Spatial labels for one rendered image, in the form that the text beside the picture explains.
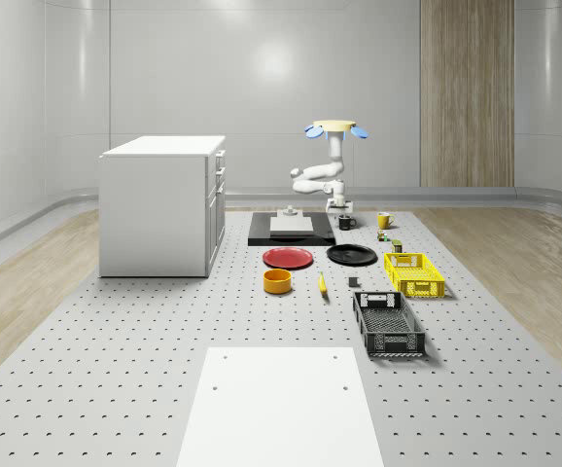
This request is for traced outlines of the yellow bowl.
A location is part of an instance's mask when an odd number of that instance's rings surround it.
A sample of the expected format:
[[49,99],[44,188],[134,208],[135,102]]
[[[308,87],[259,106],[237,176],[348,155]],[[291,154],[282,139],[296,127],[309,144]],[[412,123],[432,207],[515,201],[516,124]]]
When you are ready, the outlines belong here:
[[269,269],[263,274],[263,288],[269,294],[288,293],[292,289],[292,274],[286,269]]

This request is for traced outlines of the dark grey basket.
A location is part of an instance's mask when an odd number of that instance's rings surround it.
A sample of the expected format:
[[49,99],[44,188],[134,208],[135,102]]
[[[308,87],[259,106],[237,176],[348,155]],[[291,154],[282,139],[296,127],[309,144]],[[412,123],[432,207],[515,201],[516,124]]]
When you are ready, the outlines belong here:
[[425,353],[425,330],[400,292],[355,292],[353,307],[368,354]]

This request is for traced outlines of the yellow basket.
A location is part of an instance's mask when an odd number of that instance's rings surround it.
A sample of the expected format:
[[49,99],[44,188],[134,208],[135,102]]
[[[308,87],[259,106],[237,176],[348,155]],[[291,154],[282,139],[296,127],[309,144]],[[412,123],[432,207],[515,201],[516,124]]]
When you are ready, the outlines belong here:
[[444,296],[444,278],[423,253],[386,253],[384,268],[394,289],[407,297]]

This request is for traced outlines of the black plate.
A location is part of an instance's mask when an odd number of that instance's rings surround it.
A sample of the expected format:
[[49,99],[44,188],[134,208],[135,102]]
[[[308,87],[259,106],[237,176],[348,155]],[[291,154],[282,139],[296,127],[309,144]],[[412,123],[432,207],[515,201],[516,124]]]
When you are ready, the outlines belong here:
[[377,262],[377,255],[372,249],[358,244],[334,245],[327,250],[327,256],[334,263],[350,267],[369,266]]

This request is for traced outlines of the white board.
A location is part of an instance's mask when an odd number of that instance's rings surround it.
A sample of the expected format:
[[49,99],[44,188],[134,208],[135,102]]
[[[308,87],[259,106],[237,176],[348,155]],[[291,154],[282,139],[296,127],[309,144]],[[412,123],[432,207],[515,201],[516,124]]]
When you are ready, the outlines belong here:
[[211,347],[177,467],[383,467],[350,347]]

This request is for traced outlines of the white cabinet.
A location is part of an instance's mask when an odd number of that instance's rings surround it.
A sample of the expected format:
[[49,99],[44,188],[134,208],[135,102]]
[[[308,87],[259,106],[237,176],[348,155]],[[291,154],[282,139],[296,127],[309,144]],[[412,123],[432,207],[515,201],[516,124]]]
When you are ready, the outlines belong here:
[[224,235],[225,141],[141,136],[100,157],[100,275],[209,275]]

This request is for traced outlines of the red plate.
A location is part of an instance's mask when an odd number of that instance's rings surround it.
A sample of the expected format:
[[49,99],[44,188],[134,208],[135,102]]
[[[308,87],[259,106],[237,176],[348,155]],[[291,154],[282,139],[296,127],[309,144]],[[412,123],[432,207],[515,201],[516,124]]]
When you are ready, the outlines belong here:
[[263,261],[274,269],[303,269],[312,264],[313,256],[302,248],[278,247],[265,251]]

